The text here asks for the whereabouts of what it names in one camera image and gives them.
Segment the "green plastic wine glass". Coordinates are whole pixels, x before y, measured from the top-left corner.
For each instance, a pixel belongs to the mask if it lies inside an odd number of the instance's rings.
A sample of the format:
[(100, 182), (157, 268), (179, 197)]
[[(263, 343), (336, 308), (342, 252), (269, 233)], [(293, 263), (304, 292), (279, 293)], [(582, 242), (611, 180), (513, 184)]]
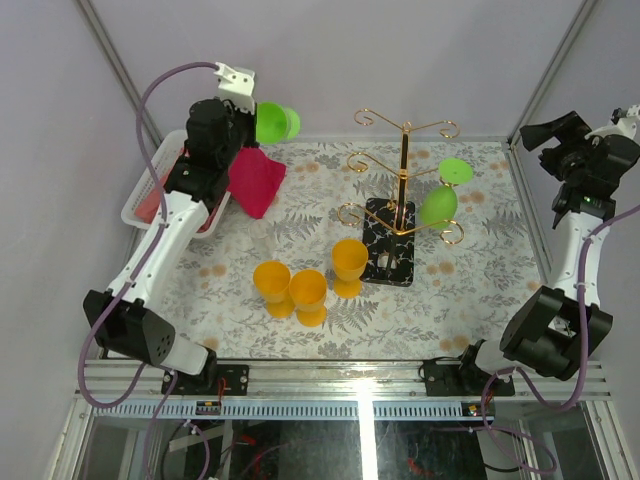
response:
[(466, 161), (449, 157), (439, 163), (438, 174), (441, 185), (426, 195), (419, 219), (423, 226), (444, 230), (453, 226), (458, 208), (454, 187), (468, 183), (473, 178), (473, 169)]

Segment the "gold wine glass rack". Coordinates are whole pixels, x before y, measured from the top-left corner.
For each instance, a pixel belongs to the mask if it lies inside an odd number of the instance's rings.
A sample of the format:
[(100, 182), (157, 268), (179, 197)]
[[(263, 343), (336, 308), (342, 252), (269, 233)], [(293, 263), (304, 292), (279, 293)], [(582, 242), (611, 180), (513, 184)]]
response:
[(369, 263), (362, 276), (364, 281), (408, 287), (414, 279), (415, 243), (418, 232), (433, 230), (447, 245), (459, 244), (465, 237), (462, 225), (455, 219), (453, 226), (444, 230), (435, 230), (421, 224), (421, 206), (417, 207), (409, 200), (409, 183), (418, 177), (436, 174), (440, 186), (439, 164), (426, 170), (412, 172), (409, 166), (410, 136), (416, 131), (437, 127), (441, 137), (454, 139), (459, 135), (460, 128), (450, 120), (420, 126), (414, 126), (409, 121), (398, 124), (369, 108), (362, 108), (354, 113), (355, 122), (361, 126), (371, 126), (377, 119), (395, 127), (401, 133), (399, 166), (392, 168), (364, 151), (350, 154), (347, 166), (357, 173), (366, 172), (370, 163), (386, 170), (394, 186), (391, 197), (370, 198), (363, 205), (347, 202), (338, 208), (337, 217), (344, 225), (362, 228), (362, 242), (369, 254)]

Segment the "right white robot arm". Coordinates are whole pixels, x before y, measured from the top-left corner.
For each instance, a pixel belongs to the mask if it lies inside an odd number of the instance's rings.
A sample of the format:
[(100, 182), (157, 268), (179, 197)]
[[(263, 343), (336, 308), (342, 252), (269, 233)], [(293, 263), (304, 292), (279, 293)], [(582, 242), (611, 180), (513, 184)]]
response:
[(597, 129), (574, 111), (521, 128), (523, 147), (539, 149), (541, 167), (560, 183), (552, 204), (558, 257), (548, 283), (516, 312), (502, 338), (481, 342), (473, 360), (456, 369), (463, 392), (478, 394), (492, 373), (516, 366), (568, 380), (610, 332), (613, 318), (598, 294), (600, 254), (618, 216), (612, 196), (639, 160), (638, 123), (632, 105)]

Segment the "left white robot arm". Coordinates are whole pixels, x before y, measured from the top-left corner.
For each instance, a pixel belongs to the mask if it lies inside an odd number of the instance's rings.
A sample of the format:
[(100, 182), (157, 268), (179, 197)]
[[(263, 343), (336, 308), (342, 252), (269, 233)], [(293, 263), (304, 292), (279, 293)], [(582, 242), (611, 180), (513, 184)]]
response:
[(242, 148), (255, 145), (255, 110), (252, 97), (214, 97), (190, 107), (181, 154), (141, 244), (106, 291), (91, 290), (83, 301), (99, 346), (181, 372), (201, 395), (219, 381), (209, 351), (180, 338), (155, 310), (182, 253), (226, 194), (230, 166)]

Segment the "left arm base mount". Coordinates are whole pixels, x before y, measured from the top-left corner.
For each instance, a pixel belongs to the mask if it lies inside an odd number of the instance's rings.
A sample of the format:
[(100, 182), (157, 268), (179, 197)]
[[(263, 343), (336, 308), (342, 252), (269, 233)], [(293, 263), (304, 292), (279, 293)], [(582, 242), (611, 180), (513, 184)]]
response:
[(246, 396), (249, 386), (248, 364), (221, 363), (217, 354), (207, 349), (203, 371), (198, 375), (177, 374), (171, 395), (186, 396)]

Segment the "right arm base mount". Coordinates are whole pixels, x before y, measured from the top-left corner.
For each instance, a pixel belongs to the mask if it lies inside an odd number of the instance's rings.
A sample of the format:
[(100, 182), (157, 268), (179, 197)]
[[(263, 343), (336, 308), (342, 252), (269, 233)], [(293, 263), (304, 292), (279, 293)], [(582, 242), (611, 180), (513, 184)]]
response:
[(490, 374), (475, 363), (477, 349), (468, 347), (457, 357), (424, 360), (418, 369), (430, 397), (480, 396)]

